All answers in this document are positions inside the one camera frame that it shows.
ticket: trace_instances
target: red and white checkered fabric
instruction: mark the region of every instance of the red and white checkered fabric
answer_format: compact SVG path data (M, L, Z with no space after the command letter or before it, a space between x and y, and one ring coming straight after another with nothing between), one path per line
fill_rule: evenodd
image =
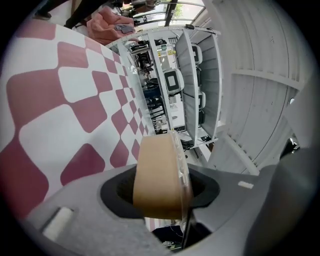
M0 182L19 218L75 179L136 163L149 133L121 58L35 19L3 60L0 117Z

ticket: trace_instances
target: pink clothing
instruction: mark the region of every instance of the pink clothing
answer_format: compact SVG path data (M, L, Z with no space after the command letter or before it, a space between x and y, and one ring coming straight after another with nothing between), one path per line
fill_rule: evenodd
M134 28L134 20L132 18L117 15L112 12L110 7L105 6L86 23L88 36L105 46L134 33L128 32L124 34L121 30L115 30L115 25L120 24L129 25Z

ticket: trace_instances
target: shelf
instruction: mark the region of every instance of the shelf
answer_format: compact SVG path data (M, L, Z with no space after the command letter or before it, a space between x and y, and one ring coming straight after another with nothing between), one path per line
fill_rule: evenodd
M178 68L184 80L182 101L184 105L185 129L189 133L193 145L196 145L199 124L199 89L192 44L189 34L185 29L183 29L182 35L175 44L175 51Z
M199 65L201 91L207 99L202 109L205 118L201 127L214 139L220 118L222 98L221 58L216 35L211 34L197 44L202 51L202 63Z

